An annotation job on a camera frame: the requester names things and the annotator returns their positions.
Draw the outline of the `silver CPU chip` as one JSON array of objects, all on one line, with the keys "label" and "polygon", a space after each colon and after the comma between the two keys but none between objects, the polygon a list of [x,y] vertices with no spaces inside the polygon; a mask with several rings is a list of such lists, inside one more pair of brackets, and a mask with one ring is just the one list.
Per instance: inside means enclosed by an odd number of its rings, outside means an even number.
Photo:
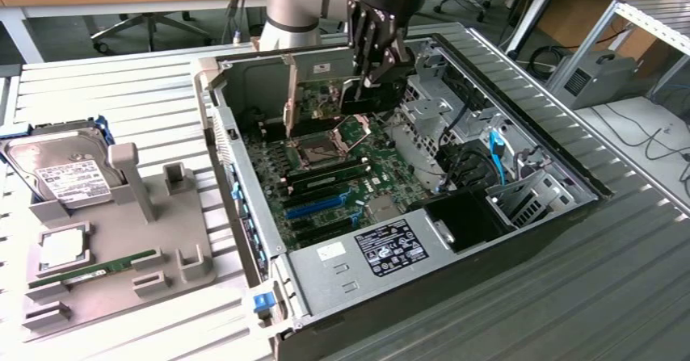
[{"label": "silver CPU chip", "polygon": [[39,269],[79,262],[87,258],[84,232],[79,229],[67,229],[43,236]]}]

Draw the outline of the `blue case latch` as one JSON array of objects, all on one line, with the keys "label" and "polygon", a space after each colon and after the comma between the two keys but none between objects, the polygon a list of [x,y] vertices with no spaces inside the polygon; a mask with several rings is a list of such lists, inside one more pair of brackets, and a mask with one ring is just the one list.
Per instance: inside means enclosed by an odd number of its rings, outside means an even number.
[{"label": "blue case latch", "polygon": [[263,292],[253,295],[254,313],[258,315],[270,314],[270,310],[277,304],[273,292]]}]

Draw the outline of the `grey computer box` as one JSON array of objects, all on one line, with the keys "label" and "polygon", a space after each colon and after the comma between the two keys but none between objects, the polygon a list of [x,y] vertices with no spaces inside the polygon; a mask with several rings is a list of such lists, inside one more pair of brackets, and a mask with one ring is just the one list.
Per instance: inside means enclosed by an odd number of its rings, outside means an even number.
[{"label": "grey computer box", "polygon": [[570,110],[606,103],[632,80],[636,71],[633,57],[622,57],[610,50],[592,52],[578,62],[557,97]]}]

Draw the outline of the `CPU socket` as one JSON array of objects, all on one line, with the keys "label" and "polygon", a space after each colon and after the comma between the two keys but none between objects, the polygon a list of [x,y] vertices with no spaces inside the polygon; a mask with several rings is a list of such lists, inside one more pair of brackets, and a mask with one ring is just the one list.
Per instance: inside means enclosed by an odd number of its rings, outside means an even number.
[{"label": "CPU socket", "polygon": [[345,153],[329,132],[293,139],[286,153],[297,170],[313,170],[341,161]]}]

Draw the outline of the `silver hard disk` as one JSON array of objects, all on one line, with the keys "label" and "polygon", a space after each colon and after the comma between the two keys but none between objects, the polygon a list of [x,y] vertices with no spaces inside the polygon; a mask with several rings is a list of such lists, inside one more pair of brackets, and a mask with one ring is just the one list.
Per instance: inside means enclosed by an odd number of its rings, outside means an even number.
[{"label": "silver hard disk", "polygon": [[23,178],[40,202],[68,209],[111,200],[126,183],[108,163],[110,142],[98,128],[0,139],[0,157]]}]

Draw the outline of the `green RAM stick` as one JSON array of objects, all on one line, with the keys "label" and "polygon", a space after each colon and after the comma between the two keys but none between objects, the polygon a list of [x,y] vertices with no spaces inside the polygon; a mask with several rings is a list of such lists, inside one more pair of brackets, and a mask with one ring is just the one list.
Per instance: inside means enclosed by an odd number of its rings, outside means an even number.
[{"label": "green RAM stick", "polygon": [[32,290],[55,282],[63,282],[67,285],[76,284],[87,280],[96,279],[98,277],[128,271],[132,269],[135,260],[148,258],[150,256],[154,256],[155,253],[155,250],[146,250],[123,258],[91,264],[83,268],[78,268],[64,273],[50,275],[47,278],[34,280],[28,283],[27,287],[30,290]]}]

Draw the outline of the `installed RAM stick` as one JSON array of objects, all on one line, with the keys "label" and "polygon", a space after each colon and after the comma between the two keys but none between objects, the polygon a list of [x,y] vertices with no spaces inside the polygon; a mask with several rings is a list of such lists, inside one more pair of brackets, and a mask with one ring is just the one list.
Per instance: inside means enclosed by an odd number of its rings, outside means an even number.
[{"label": "installed RAM stick", "polygon": [[285,178],[285,183],[295,191],[306,190],[313,187],[321,187],[323,184],[350,177],[354,174],[366,172],[369,166],[370,163],[366,158],[354,159],[317,168],[315,170],[309,170],[307,172],[293,174]]}]

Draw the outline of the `open PC case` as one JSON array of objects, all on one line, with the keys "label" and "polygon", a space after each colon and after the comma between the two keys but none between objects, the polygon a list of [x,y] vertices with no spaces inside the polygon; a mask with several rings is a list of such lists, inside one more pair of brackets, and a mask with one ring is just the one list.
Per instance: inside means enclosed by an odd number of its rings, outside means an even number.
[{"label": "open PC case", "polygon": [[[269,339],[279,361],[318,361],[442,306],[486,280],[534,258],[577,226],[610,197],[610,189],[577,161],[529,112],[528,102],[541,98],[536,87],[504,62],[482,63],[466,48],[433,34],[413,38],[414,67],[406,75],[442,78],[465,101],[469,114],[458,114],[466,136],[462,144],[415,145],[402,133],[398,106],[369,113],[394,131],[397,149],[427,180],[431,196],[413,202],[402,215],[423,209],[450,230],[447,239],[458,259],[397,289],[345,311],[311,321],[289,262],[273,214],[251,165],[245,136],[258,123],[283,125],[289,98],[289,66],[282,55],[295,57],[302,81],[357,77],[353,49],[327,44],[265,53],[227,54],[199,60],[199,93],[211,98],[219,179],[233,231],[239,238],[242,263],[250,274],[243,305],[254,328]],[[598,200],[544,219],[528,229],[508,226],[486,200],[486,188],[522,180],[537,171],[569,178],[597,194]],[[241,183],[242,199],[234,200],[229,175]],[[253,295],[273,292],[270,314],[254,313]]]}]

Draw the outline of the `silver disk bay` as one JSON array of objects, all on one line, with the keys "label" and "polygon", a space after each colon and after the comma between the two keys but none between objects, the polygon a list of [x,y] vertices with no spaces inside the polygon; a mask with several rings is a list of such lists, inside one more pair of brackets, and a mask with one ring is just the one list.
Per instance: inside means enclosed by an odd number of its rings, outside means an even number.
[{"label": "silver disk bay", "polygon": [[520,181],[487,187],[486,200],[508,226],[528,229],[597,201],[598,196],[572,179],[541,170]]}]

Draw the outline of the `silver power supply unit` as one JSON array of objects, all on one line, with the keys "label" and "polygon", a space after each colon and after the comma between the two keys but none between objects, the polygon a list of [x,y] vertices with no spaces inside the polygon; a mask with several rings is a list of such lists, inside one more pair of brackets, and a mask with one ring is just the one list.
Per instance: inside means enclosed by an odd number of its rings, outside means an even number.
[{"label": "silver power supply unit", "polygon": [[289,254],[307,316],[317,321],[451,264],[446,224],[423,209]]}]

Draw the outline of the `green motherboard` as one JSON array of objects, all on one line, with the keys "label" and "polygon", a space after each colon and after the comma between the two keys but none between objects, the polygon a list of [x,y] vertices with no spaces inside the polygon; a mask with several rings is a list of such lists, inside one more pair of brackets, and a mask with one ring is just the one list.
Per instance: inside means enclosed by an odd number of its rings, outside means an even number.
[{"label": "green motherboard", "polygon": [[[370,121],[371,134],[335,163],[366,158],[370,163],[367,171],[306,190],[295,191],[285,183],[287,176],[309,171],[294,168],[286,153],[287,143],[302,136],[287,138],[281,123],[263,122],[258,123],[254,131],[245,136],[251,165],[278,233],[289,250],[314,246],[319,242],[377,224],[371,221],[366,209],[371,199],[389,195],[403,213],[413,202],[431,196],[431,190],[427,187],[430,182],[418,178],[417,166],[406,161],[397,149],[393,135],[399,125],[387,124],[370,115],[366,117]],[[343,118],[335,119],[321,132],[331,134],[331,130]],[[338,197],[346,201],[343,207],[294,220],[285,218],[290,209]]]}]

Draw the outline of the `metal socket cover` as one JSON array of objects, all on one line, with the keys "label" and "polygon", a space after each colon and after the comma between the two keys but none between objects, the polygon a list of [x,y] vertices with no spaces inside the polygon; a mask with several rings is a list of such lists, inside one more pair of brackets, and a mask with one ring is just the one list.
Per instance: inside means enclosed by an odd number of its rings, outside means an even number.
[{"label": "metal socket cover", "polygon": [[349,115],[331,130],[331,140],[342,153],[349,153],[371,134],[369,118],[362,114]]}]

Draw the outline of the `black office chair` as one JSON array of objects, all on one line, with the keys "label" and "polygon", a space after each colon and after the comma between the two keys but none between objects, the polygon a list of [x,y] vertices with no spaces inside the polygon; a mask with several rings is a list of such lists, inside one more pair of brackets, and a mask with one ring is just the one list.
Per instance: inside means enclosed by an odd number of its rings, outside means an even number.
[{"label": "black office chair", "polygon": [[437,14],[443,13],[443,6],[449,2],[455,2],[465,10],[475,13],[475,20],[479,23],[485,22],[486,11],[491,8],[491,0],[441,0],[439,4],[434,6]]},{"label": "black office chair", "polygon": [[173,27],[179,31],[185,31],[201,37],[203,39],[203,44],[206,46],[211,45],[215,42],[215,38],[211,36],[207,30],[195,27],[190,22],[195,21],[195,18],[191,15],[189,10],[182,11],[182,20],[173,19],[169,17],[169,14],[173,14],[173,11],[165,12],[146,12],[138,14],[136,16],[130,16],[130,14],[118,14],[120,22],[112,25],[111,27],[100,30],[99,32],[94,32],[90,36],[90,40],[92,42],[92,48],[100,54],[110,53],[110,46],[106,44],[104,39],[115,36],[118,33],[128,30],[136,26],[144,26],[147,31],[147,45],[148,51],[155,51],[155,33],[158,32],[158,26],[165,25],[167,27]]}]

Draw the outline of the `perforated silver drive cage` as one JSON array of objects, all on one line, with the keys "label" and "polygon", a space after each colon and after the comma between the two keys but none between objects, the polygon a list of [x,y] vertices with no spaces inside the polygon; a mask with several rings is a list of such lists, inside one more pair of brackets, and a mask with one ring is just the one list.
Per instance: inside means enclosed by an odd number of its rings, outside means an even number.
[{"label": "perforated silver drive cage", "polygon": [[458,114],[469,114],[465,101],[442,78],[423,78],[413,75],[402,98],[402,133],[415,145],[437,147],[465,143]]}]

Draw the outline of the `silver chipset heatsink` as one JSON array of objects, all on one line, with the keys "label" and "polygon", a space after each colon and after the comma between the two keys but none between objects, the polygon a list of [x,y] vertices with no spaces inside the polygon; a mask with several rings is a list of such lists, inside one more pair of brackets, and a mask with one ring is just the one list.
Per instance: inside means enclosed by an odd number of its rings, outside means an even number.
[{"label": "silver chipset heatsink", "polygon": [[379,223],[402,215],[402,211],[389,195],[382,195],[371,199],[367,202],[366,209],[374,223]]}]

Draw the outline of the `grey parts rack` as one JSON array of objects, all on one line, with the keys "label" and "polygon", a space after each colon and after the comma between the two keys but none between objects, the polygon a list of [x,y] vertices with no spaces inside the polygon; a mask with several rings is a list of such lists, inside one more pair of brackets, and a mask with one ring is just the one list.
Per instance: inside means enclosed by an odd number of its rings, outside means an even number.
[{"label": "grey parts rack", "polygon": [[[31,239],[26,264],[20,324],[27,340],[170,299],[217,279],[194,172],[173,162],[143,177],[138,162],[134,143],[111,145],[108,163],[126,178],[111,190],[111,200],[78,209],[56,200],[30,206],[43,230]],[[67,229],[84,232],[87,258],[42,271],[43,236]],[[155,255],[135,260],[128,271],[76,284],[27,287],[50,275],[146,250],[155,250]]]}]

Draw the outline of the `graphics card with black shroud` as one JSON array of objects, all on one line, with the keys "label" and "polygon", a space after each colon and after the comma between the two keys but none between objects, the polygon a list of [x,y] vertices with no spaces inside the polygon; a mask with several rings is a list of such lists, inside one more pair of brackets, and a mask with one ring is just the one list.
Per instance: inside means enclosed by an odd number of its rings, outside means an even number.
[{"label": "graphics card with black shroud", "polygon": [[405,78],[371,87],[358,77],[302,81],[295,57],[283,54],[282,59],[289,66],[289,98],[283,105],[289,138],[321,132],[326,122],[341,116],[390,111],[402,100]]}]

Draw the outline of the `aluminium frame rack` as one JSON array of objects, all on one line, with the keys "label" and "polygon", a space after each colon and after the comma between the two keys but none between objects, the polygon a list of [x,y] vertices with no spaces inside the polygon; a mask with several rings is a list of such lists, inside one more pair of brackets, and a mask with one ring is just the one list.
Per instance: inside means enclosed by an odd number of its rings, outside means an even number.
[{"label": "aluminium frame rack", "polygon": [[654,87],[646,96],[652,98],[662,89],[664,85],[673,78],[678,70],[690,62],[690,1],[688,0],[616,0],[604,12],[598,23],[588,35],[578,50],[570,59],[558,67],[556,74],[548,82],[545,92],[554,99],[554,104],[568,115],[574,115],[557,97],[558,90],[574,73],[578,62],[593,52],[597,40],[604,33],[604,28],[613,21],[614,17],[628,20],[633,27],[641,28],[658,40],[684,54],[684,57],[672,66],[669,71],[660,77]]}]

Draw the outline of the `blue disk carrier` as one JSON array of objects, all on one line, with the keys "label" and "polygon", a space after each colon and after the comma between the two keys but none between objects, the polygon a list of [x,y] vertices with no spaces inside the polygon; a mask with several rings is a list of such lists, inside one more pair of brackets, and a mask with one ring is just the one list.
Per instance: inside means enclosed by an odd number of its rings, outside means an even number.
[{"label": "blue disk carrier", "polygon": [[108,145],[115,143],[115,139],[110,131],[108,120],[103,115],[99,115],[96,118],[88,117],[84,120],[71,120],[60,123],[38,125],[32,125],[30,123],[7,124],[0,126],[0,140],[70,132],[82,129],[95,129]]}]

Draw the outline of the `black tripod pole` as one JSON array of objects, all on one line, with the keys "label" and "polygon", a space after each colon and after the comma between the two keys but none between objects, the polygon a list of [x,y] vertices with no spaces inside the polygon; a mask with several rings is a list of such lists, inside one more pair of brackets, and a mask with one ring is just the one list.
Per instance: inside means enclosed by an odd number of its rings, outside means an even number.
[{"label": "black tripod pole", "polygon": [[521,51],[526,46],[528,40],[548,12],[548,8],[552,3],[553,0],[534,0],[528,11],[525,12],[525,18],[518,24],[518,29],[508,46],[508,56],[513,60],[520,57]]}]

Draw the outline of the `blue expansion slot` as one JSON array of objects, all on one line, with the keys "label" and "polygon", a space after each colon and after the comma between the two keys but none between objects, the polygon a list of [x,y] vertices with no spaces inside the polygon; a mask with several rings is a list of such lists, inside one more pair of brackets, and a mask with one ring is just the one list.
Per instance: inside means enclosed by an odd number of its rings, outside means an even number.
[{"label": "blue expansion slot", "polygon": [[330,200],[325,200],[321,202],[317,202],[314,204],[309,204],[306,206],[302,206],[299,208],[293,208],[286,212],[285,218],[287,220],[294,220],[306,216],[311,216],[315,213],[329,211],[335,208],[341,208],[346,205],[346,201],[338,197]]}]

